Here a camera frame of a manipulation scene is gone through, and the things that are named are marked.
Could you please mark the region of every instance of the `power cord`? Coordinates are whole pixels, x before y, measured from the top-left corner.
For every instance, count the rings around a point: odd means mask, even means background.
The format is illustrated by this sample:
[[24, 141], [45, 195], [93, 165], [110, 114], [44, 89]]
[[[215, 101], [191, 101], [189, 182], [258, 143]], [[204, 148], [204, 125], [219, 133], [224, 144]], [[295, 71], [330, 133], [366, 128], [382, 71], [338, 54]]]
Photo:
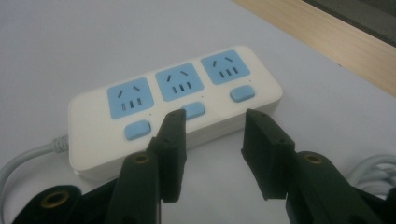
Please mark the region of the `power cord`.
[[396, 156], [375, 155], [359, 163], [346, 180], [353, 187], [386, 198], [396, 187]]
[[20, 165], [23, 163], [38, 157], [42, 156], [51, 152], [56, 152], [56, 153], [61, 153], [68, 151], [69, 149], [69, 144], [68, 144], [68, 136], [62, 136], [59, 138], [55, 138], [52, 140], [51, 143], [46, 144], [42, 147], [36, 147], [33, 149], [30, 149], [29, 151], [26, 151], [22, 153], [21, 155], [15, 157], [11, 161], [9, 161], [0, 171], [0, 224], [4, 224], [4, 218], [3, 218], [3, 190], [6, 185], [6, 182], [8, 178], [11, 176], [12, 172], [14, 172], [15, 169], [17, 169]]

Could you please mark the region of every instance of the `power strip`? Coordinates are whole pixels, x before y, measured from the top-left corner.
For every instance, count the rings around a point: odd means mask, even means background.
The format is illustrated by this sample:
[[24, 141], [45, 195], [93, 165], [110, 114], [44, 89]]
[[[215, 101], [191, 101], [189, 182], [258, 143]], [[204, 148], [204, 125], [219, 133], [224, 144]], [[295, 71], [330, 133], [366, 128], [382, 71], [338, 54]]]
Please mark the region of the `power strip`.
[[92, 179], [117, 176], [123, 159], [146, 149], [165, 115], [187, 111], [187, 148], [240, 130], [248, 108], [271, 113], [282, 90], [243, 46], [82, 93], [69, 105], [69, 155]]

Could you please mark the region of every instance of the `blue outlet panel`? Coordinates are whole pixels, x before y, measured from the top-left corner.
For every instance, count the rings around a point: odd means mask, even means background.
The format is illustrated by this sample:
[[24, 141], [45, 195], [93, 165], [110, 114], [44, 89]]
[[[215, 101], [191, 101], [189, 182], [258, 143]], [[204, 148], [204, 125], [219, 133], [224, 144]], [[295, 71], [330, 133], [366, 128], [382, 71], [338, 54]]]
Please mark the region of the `blue outlet panel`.
[[107, 90], [111, 118], [119, 119], [154, 106], [148, 81], [138, 78]]
[[250, 74], [247, 66], [234, 50], [203, 58], [201, 63], [215, 85]]
[[156, 74], [156, 78], [165, 101], [173, 101], [204, 89], [192, 63], [161, 71]]

